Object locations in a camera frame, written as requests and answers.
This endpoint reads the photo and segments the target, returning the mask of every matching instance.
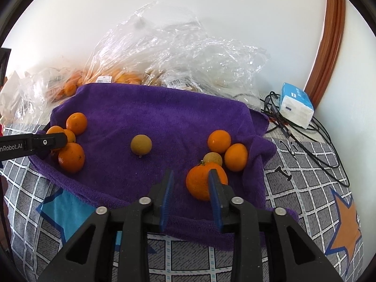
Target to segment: gray checkered blanket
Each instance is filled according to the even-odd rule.
[[[36,132],[38,129],[35,127],[31,131]],[[23,132],[12,127],[6,128],[6,134],[20,133]],[[264,170],[267,206],[295,210],[299,224],[325,252],[340,223],[332,190],[347,203],[351,202],[351,191],[328,178],[296,143],[278,134],[266,138],[278,149]],[[335,155],[327,144],[304,141],[303,144],[323,160],[330,164],[336,163]],[[342,168],[331,172],[338,179],[344,178]],[[11,244],[16,265],[28,281],[36,281],[62,247],[59,231],[36,211],[40,203],[58,188],[34,171],[28,158],[4,162],[4,169],[0,173],[9,185],[4,198],[9,207]],[[164,235],[149,234],[148,242],[156,252],[149,254],[152,282],[226,282],[231,279],[232,252]],[[356,281],[361,274],[362,257],[362,239],[356,244],[349,266],[344,250],[328,255],[343,280],[351,282]],[[113,281],[116,281],[117,258],[118,254],[115,253]],[[269,281],[266,249],[262,251],[262,263],[264,281]]]

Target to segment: bag of oranges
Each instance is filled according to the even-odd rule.
[[[268,59],[262,48],[209,37],[188,9],[150,3],[98,42],[83,84],[161,86],[238,100],[260,111],[254,75]]]
[[[76,94],[77,88],[82,85],[82,71],[48,67],[25,78],[14,73],[10,81],[12,90],[0,93],[0,102],[7,102],[0,107],[1,122],[17,124],[20,130],[33,131],[35,125],[48,123],[54,107]]]

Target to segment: black cable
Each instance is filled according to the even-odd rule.
[[[338,182],[341,186],[344,186],[346,188],[349,188],[350,187],[350,180],[349,180],[349,177],[347,176],[347,173],[346,173],[346,170],[344,169],[343,167],[343,164],[341,162],[341,159],[338,155],[338,152],[336,150],[336,148],[334,147],[333,145],[333,142],[332,142],[332,139],[330,138],[330,135],[328,133],[328,131],[326,130],[326,128],[324,127],[324,125],[318,120],[316,119],[315,117],[312,118],[312,121],[311,121],[311,124],[309,125],[309,127],[307,129],[304,129],[303,127],[301,126],[298,126],[297,124],[291,122],[290,120],[286,119],[285,117],[283,117],[278,108],[279,106],[277,106],[274,101],[273,101],[273,98],[275,98],[276,100],[278,100],[278,98],[280,97],[279,94],[276,94],[275,92],[270,92],[264,100],[261,100],[263,103],[264,103],[264,109],[262,109],[262,113],[266,114],[268,117],[269,117],[269,120],[275,125],[274,128],[268,130],[266,133],[269,133],[269,132],[272,132],[274,130],[276,130],[277,128],[280,128],[282,130],[282,132],[284,133],[284,135],[288,138],[288,137],[291,137],[297,144],[298,146],[313,160],[313,162],[322,170],[324,171],[324,173],[326,175],[328,175],[329,178],[333,179],[334,181]],[[316,141],[315,139],[311,138],[310,136],[308,136],[307,134],[303,133],[300,129],[304,129],[304,130],[311,130],[311,131],[314,131],[314,132],[318,132],[320,134],[320,136],[323,138],[323,140],[329,145],[332,147],[333,151],[334,151],[334,154],[335,154],[335,157],[337,159],[337,164],[336,165],[330,165],[329,162],[325,162],[323,160],[321,160],[319,157],[317,157],[314,153],[312,153],[311,151],[309,151],[295,136],[294,134],[288,130],[288,128],[286,127],[286,124],[289,125],[291,128],[293,128],[294,130],[296,130],[298,133],[300,133],[301,135],[303,135],[304,137],[310,139],[311,141],[314,141],[314,142],[317,142],[317,143],[320,143],[319,141]],[[337,169],[339,168],[340,166],[342,166],[342,169],[343,169],[343,172],[345,174],[345,178],[347,179],[347,184],[346,183],[343,183],[341,182],[340,180],[337,179],[337,177],[335,177],[334,175],[332,175],[329,170],[330,169]]]
[[[8,250],[9,250],[9,255],[11,256],[11,260],[13,264],[14,262],[14,257],[13,257],[13,251],[12,251],[12,246],[11,246],[11,239],[9,238],[9,233],[8,233],[8,228],[6,226],[5,222],[5,213],[4,213],[4,192],[3,192],[3,184],[0,181],[0,196],[1,196],[1,201],[0,201],[0,218],[1,218],[1,223],[3,225],[4,233],[5,233],[5,238],[6,238],[6,243],[8,245]]]

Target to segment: white wall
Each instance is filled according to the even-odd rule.
[[[35,0],[4,47],[7,73],[84,65],[104,33],[154,0]],[[303,88],[321,37],[326,0],[159,0],[190,8],[211,35],[261,46],[272,56],[258,77],[264,92]]]
[[[351,181],[364,269],[376,252],[376,37],[349,1],[346,7],[341,51],[315,115],[331,134]]]

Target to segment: orange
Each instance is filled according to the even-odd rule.
[[[74,72],[71,77],[68,79],[68,82],[72,82],[74,84],[77,84],[78,80],[82,78],[82,71],[76,71]]]
[[[123,73],[115,81],[118,84],[141,85],[142,79],[134,73]]]
[[[231,145],[224,155],[224,163],[227,168],[233,172],[240,172],[247,165],[248,151],[240,143]]]
[[[77,87],[81,87],[82,86],[82,82],[83,82],[83,78],[81,77],[77,81]]]
[[[223,154],[230,145],[230,134],[224,130],[216,130],[212,132],[208,138],[208,147],[215,153]]]
[[[227,175],[221,166],[213,162],[202,162],[200,165],[193,167],[185,179],[185,185],[194,198],[203,201],[210,200],[208,176],[211,169],[217,170],[222,184],[228,184]]]
[[[68,143],[59,151],[59,166],[70,174],[80,171],[84,162],[85,153],[77,143]]]
[[[118,74],[119,74],[120,72],[121,72],[120,69],[115,69],[115,70],[113,70],[113,71],[111,72],[111,75],[110,75],[110,76],[112,76],[112,81],[115,80],[116,76],[118,76]]]
[[[64,129],[65,135],[68,138],[68,143],[76,143],[76,136],[74,133],[69,129]]]
[[[64,132],[63,128],[61,128],[60,126],[52,126],[50,127],[50,129],[47,130],[47,133],[59,133],[59,132]]]
[[[88,126],[88,120],[81,112],[72,114],[66,123],[67,129],[71,130],[76,136],[82,134]]]
[[[77,90],[77,87],[76,87],[75,82],[67,82],[64,85],[64,94],[68,97],[76,94],[76,90]]]
[[[61,100],[63,96],[64,96],[64,89],[60,90],[60,92],[55,96],[55,101]]]

